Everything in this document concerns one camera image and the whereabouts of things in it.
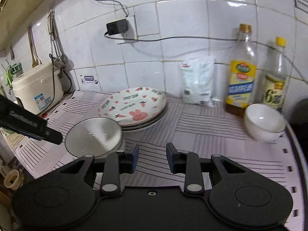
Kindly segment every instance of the striped tablecloth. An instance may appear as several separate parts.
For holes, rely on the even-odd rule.
[[[75,91],[47,116],[48,126],[60,131],[65,138],[75,124],[97,116],[98,106],[110,94]],[[184,175],[173,175],[167,163],[166,144],[172,142],[178,150],[193,151],[203,158],[221,154],[280,183],[291,193],[294,202],[286,227],[292,231],[306,230],[306,164],[304,160],[300,161],[298,145],[291,137],[290,128],[277,141],[257,142],[245,133],[241,118],[225,112],[222,102],[210,108],[169,97],[168,103],[166,115],[156,125],[124,134],[125,145],[132,147],[138,143],[140,154],[136,172],[121,175],[123,186],[183,187]],[[55,145],[27,137],[14,152],[34,178],[76,159],[66,151],[64,143]],[[96,189],[99,189],[101,177],[102,174],[96,177]],[[205,188],[210,189],[208,174],[204,173],[203,178]]]

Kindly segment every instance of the tiled wall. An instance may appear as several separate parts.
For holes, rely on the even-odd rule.
[[[240,23],[251,24],[253,40],[262,43],[274,46],[276,36],[284,37],[287,39],[286,54],[308,80],[308,14],[295,8],[294,0],[118,1],[129,7],[130,20],[136,24],[139,39],[169,36],[236,38]],[[45,0],[11,40],[16,61],[21,61],[24,71],[31,68],[27,37],[27,26],[30,24],[39,58],[44,63],[50,61],[46,14],[53,8],[61,43],[69,58],[67,69],[74,88],[116,92],[142,85],[181,96],[179,62],[186,54],[205,54],[216,57],[215,95],[224,97],[228,57],[233,42],[170,39],[117,44],[104,37],[106,23],[123,18],[124,13],[119,5],[108,3],[112,5],[92,0]],[[9,56],[9,48],[2,53],[2,56],[5,55]],[[271,55],[272,52],[267,48],[258,46],[257,88],[260,88]],[[308,85],[290,64],[287,66],[290,76],[283,110],[290,117],[294,105],[308,98]],[[83,75],[93,75],[99,81],[98,84],[82,84],[80,78]]]

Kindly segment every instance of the yellow label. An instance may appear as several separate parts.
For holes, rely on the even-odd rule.
[[[263,103],[272,108],[279,108],[282,104],[282,93],[285,82],[269,75],[265,76],[265,91]]]
[[[254,87],[254,78],[257,67],[246,61],[231,61],[227,104],[240,108],[249,105],[249,97]]]

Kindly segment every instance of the stack of plates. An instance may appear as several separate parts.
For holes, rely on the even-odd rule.
[[[129,88],[111,95],[98,109],[101,117],[114,119],[123,132],[149,128],[167,112],[165,93],[153,88]]]

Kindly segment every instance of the white plastic bag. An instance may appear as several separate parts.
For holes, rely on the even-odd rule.
[[[213,56],[188,58],[181,63],[186,103],[213,106],[214,63]]]

